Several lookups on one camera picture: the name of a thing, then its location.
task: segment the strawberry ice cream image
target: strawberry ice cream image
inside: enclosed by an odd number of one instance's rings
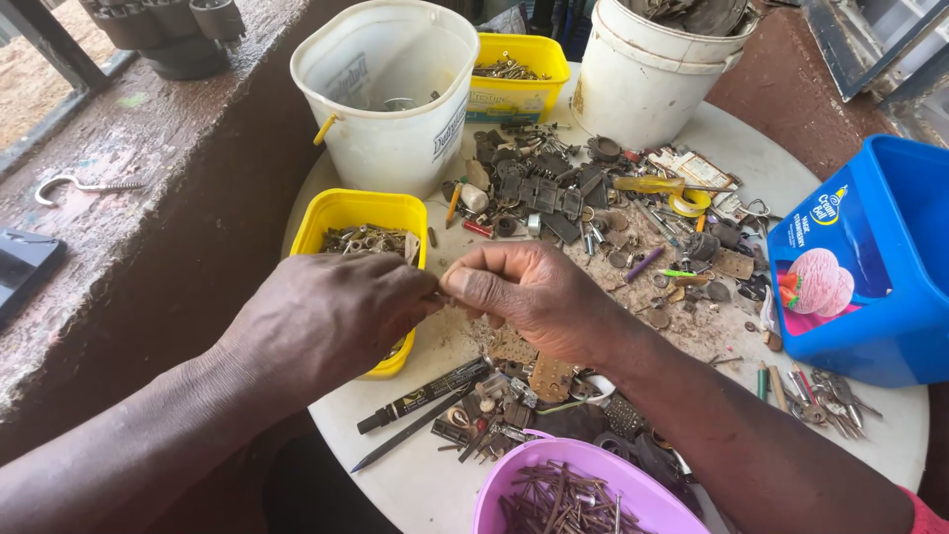
[[[853,298],[853,275],[828,249],[815,248],[791,264],[778,280],[781,304],[799,314],[833,317]]]

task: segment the hand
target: hand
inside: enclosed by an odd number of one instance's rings
[[[438,280],[395,254],[284,259],[217,348],[300,409],[368,372],[441,309]]]
[[[596,367],[609,340],[642,324],[610,298],[563,252],[546,243],[485,243],[456,261],[441,290],[488,314],[493,328],[510,322],[541,353]]]

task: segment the yellow plastic container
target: yellow plastic container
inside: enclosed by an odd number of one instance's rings
[[[425,251],[428,248],[428,212],[425,204],[409,195],[350,189],[327,189],[309,203],[290,248],[290,255],[320,252],[323,233],[327,228],[339,229],[366,223],[400,228],[415,234],[421,240],[419,268],[425,268]],[[412,350],[414,341],[415,329],[405,337],[402,348],[394,356],[381,361],[361,378],[388,380],[398,374],[405,365],[405,358]]]
[[[509,123],[547,119],[560,88],[570,79],[570,67],[560,44],[539,35],[478,33],[481,51],[476,65],[488,66],[504,58],[504,52],[520,65],[530,67],[549,80],[504,80],[472,76],[465,121],[469,123]]]

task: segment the smartphone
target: smartphone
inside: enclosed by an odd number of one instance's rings
[[[0,329],[9,324],[64,259],[62,241],[0,227]]]

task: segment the blue ice cream container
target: blue ice cream container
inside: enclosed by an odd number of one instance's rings
[[[875,135],[768,233],[784,347],[889,388],[949,380],[949,150]]]

